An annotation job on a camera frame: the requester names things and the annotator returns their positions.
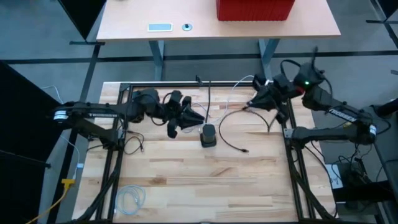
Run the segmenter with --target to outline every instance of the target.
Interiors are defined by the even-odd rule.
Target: red container
[[[220,21],[284,21],[295,0],[217,0]]]

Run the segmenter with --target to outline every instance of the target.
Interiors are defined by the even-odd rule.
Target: power adapter
[[[205,124],[200,133],[201,146],[204,148],[217,145],[216,128],[212,124]]]

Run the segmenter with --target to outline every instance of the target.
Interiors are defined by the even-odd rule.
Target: white label
[[[345,119],[345,120],[347,120],[347,121],[351,121],[351,122],[355,122],[355,121],[356,121],[356,118],[353,118],[352,116],[350,116],[350,115],[348,115],[348,114],[344,114],[344,113],[342,113],[342,112],[340,112],[340,111],[337,111],[337,110],[335,110],[335,109],[330,109],[330,110],[329,110],[329,113],[334,114],[334,115],[336,115],[337,117],[343,118],[343,119]]]
[[[148,32],[172,32],[173,24],[171,23],[158,23],[148,24]]]
[[[54,120],[58,120],[58,119],[68,119],[68,116],[67,115],[55,115]]]
[[[373,135],[376,135],[377,133],[377,128],[375,127],[375,125],[370,125],[369,126],[369,132]]]
[[[343,183],[338,178],[340,177],[340,172],[338,170],[338,166],[336,164],[326,164],[326,169],[328,170],[330,179],[331,179],[331,187],[332,189],[338,189],[343,187]]]
[[[117,118],[117,114],[98,114],[98,113],[89,113],[88,116],[94,118]]]
[[[67,115],[66,111],[57,111],[55,112],[55,115]]]

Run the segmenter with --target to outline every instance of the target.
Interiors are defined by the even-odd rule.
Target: light wood desk
[[[99,102],[115,104],[119,85],[104,83]],[[177,88],[157,88],[160,98],[174,89]],[[192,96],[193,102],[206,106],[207,87],[179,90],[183,95]],[[230,91],[230,87],[212,88],[210,121],[223,115]],[[242,108],[253,94],[252,88],[237,87],[232,92],[228,111]],[[302,106],[299,98],[293,100],[293,106],[297,125],[314,127],[310,110]],[[205,114],[202,108],[193,108]],[[256,111],[268,121],[275,115],[274,111]],[[95,123],[111,128],[112,119],[96,119]],[[123,156],[119,188],[140,185],[145,188],[147,197],[137,215],[116,212],[113,222],[297,221],[279,124],[273,125],[271,133],[267,134],[266,125],[256,115],[236,113],[226,118],[221,127],[223,136],[230,143],[250,150],[249,154],[230,148],[219,136],[216,147],[203,149],[198,131],[184,134],[178,129],[177,138],[170,139],[166,126],[155,126],[148,118],[140,124],[130,124],[129,129],[145,136],[145,151]],[[99,144],[92,142],[90,147]],[[131,152],[137,146],[138,142],[132,140],[126,150]],[[308,147],[322,160],[311,144]],[[106,153],[100,148],[87,153],[73,218],[79,217],[100,191]],[[116,154],[114,152],[112,169]],[[335,203],[326,172],[309,152],[304,150],[303,155],[312,192],[333,214]],[[104,204],[104,217],[108,212],[109,195]],[[308,215],[303,195],[301,201],[304,214]]]
[[[172,32],[148,32],[153,23],[171,23]],[[182,26],[191,24],[192,30]],[[155,79],[162,78],[164,40],[266,38],[259,46],[264,73],[283,38],[338,37],[339,28],[326,0],[295,0],[286,21],[221,22],[216,0],[109,0],[97,40],[149,40],[156,67]]]

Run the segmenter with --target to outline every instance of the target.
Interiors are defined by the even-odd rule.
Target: black wall
[[[0,83],[0,150],[46,161],[62,132],[50,117],[60,104],[2,62]],[[0,152],[0,223],[38,215],[44,171]]]
[[[398,0],[379,0],[379,4],[387,18],[398,9]]]
[[[87,39],[106,0],[58,0],[80,35]]]

